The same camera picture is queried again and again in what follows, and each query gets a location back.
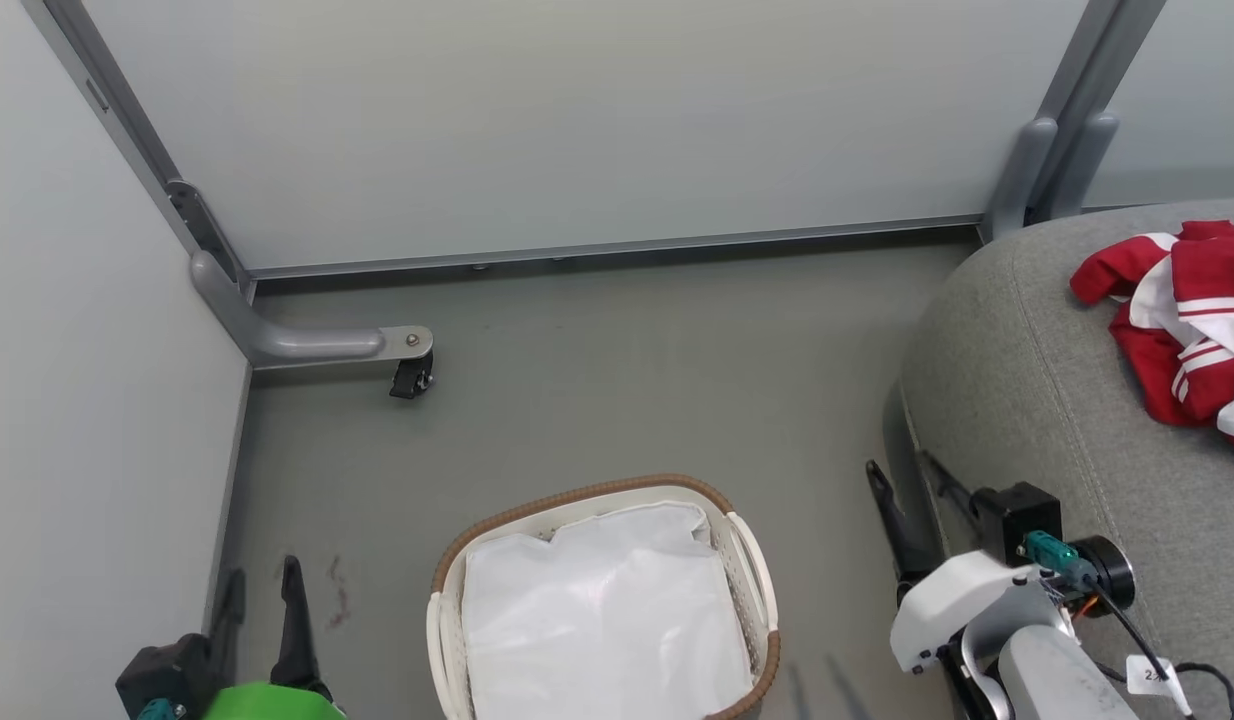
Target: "brown basket rim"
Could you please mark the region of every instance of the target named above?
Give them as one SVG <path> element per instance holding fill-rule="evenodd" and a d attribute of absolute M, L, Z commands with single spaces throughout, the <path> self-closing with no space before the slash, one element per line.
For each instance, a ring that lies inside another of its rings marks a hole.
<path fill-rule="evenodd" d="M 608 483 L 594 484 L 594 487 L 573 489 L 573 492 L 561 492 L 558 493 L 558 495 L 543 496 L 540 500 L 527 501 L 524 505 L 520 505 L 517 508 L 512 508 L 511 510 L 492 515 L 492 517 L 480 520 L 466 529 L 465 532 L 460 534 L 460 536 L 457 536 L 457 538 L 449 543 L 448 550 L 444 551 L 443 557 L 439 558 L 439 566 L 436 568 L 436 577 L 433 582 L 429 583 L 429 592 L 443 592 L 444 579 L 448 578 L 453 562 L 457 562 L 457 556 L 460 555 L 463 548 L 469 546 L 474 538 L 481 536 L 481 534 L 489 532 L 489 530 L 501 529 L 502 525 L 522 520 L 529 515 L 536 515 L 545 510 L 571 505 L 574 501 L 590 500 L 590 498 L 594 496 L 616 495 L 618 492 L 632 492 L 632 489 L 644 489 L 650 487 L 687 488 L 691 489 L 691 492 L 697 492 L 700 495 L 707 498 L 707 500 L 712 501 L 724 515 L 733 511 L 732 503 L 728 501 L 728 498 L 723 496 L 723 493 L 717 492 L 717 489 L 710 487 L 710 484 L 703 483 L 700 479 L 676 473 L 663 473 L 624 480 L 612 480 Z M 752 688 L 750 692 L 747 693 L 747 695 L 739 701 L 732 703 L 731 706 L 723 708 L 723 710 L 710 715 L 707 720 L 737 720 L 737 718 L 749 713 L 752 708 L 763 700 L 765 694 L 768 694 L 768 689 L 771 688 L 774 680 L 777 679 L 777 657 L 780 655 L 781 634 L 779 634 L 777 630 L 772 630 L 768 634 L 768 659 L 764 662 L 764 669 L 760 671 L 755 687 Z"/>

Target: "label tag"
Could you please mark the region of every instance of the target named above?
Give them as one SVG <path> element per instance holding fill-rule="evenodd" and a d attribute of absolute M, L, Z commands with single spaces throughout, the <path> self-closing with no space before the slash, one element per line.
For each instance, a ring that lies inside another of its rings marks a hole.
<path fill-rule="evenodd" d="M 1128 656 L 1128 692 L 1130 694 L 1157 694 L 1157 697 L 1170 697 L 1178 706 L 1185 705 L 1185 694 L 1181 692 L 1181 683 L 1176 676 L 1174 664 L 1166 659 L 1160 659 L 1167 678 L 1161 678 L 1151 667 L 1151 661 L 1144 655 Z"/>

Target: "gray floor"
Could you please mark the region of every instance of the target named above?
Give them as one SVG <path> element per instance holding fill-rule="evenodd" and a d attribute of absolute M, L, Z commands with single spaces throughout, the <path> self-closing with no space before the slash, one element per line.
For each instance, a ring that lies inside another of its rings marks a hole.
<path fill-rule="evenodd" d="M 352 716 L 438 719 L 424 605 L 449 541 L 517 503 L 681 471 L 722 489 L 768 556 L 784 646 L 765 719 L 853 718 L 828 656 L 874 718 L 949 718 L 940 678 L 902 674 L 888 651 L 891 566 L 861 466 L 884 457 L 911 327 L 970 251 L 494 269 L 262 299 L 289 322 L 429 325 L 438 384 L 408 404 L 383 366 L 257 379 L 225 551 L 251 578 L 241 679 L 275 659 L 292 552 Z"/>

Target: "red and white jacket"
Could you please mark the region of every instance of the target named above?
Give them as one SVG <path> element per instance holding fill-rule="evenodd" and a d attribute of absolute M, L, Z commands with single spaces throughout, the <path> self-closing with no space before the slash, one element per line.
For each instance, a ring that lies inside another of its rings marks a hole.
<path fill-rule="evenodd" d="M 1111 333 L 1162 424 L 1215 424 L 1234 438 L 1234 225 L 1187 222 L 1092 254 L 1070 279 L 1092 305 L 1122 301 Z"/>

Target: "basket handle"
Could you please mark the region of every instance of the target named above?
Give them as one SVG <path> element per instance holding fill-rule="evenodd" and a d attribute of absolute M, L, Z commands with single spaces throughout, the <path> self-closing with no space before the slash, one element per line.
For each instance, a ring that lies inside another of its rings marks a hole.
<path fill-rule="evenodd" d="M 750 578 L 759 583 L 759 594 L 764 603 L 764 620 L 768 620 L 768 631 L 777 629 L 777 594 L 772 592 L 772 576 L 768 573 L 768 562 L 764 562 L 764 552 L 759 550 L 759 541 L 755 534 L 750 532 L 750 525 L 740 519 L 735 513 L 728 513 L 728 520 L 740 538 L 740 547 L 745 551 Z"/>
<path fill-rule="evenodd" d="M 429 603 L 426 605 L 426 651 L 429 652 L 429 678 L 434 680 L 436 694 L 439 697 L 439 709 L 444 718 L 452 720 L 453 708 L 449 700 L 448 669 L 444 667 L 443 630 L 441 629 L 439 615 L 443 613 L 443 601 L 439 593 L 429 594 Z"/>

